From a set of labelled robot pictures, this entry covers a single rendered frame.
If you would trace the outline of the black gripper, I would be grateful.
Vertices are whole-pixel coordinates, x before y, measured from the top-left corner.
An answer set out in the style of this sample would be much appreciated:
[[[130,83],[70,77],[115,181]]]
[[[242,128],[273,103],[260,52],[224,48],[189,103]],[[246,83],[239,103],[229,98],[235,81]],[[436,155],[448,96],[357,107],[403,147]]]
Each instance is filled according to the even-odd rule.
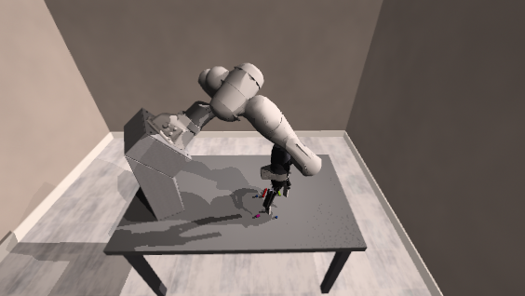
[[[263,206],[265,207],[265,212],[270,215],[271,211],[271,204],[277,195],[278,191],[284,187],[283,189],[283,196],[288,197],[288,192],[291,186],[291,183],[289,181],[289,178],[287,178],[285,181],[279,182],[275,180],[271,180],[271,183],[273,184],[272,189],[267,190],[267,195],[264,199]],[[276,191],[276,192],[274,192]],[[270,201],[271,200],[271,201]]]

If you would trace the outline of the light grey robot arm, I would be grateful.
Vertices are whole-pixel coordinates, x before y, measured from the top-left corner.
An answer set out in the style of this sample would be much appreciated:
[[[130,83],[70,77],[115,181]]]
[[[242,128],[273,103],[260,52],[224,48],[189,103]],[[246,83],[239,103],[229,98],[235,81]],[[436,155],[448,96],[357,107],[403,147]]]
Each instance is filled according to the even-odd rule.
[[[303,176],[316,175],[321,168],[321,159],[299,141],[285,116],[270,100],[255,96],[263,85],[261,71],[250,63],[234,68],[229,72],[223,67],[214,67],[200,74],[198,83],[213,97],[210,103],[196,101],[186,111],[149,116],[146,121],[169,144],[184,150],[214,117],[234,122],[243,116],[274,144],[271,165],[261,167],[262,180],[285,181],[292,164]]]

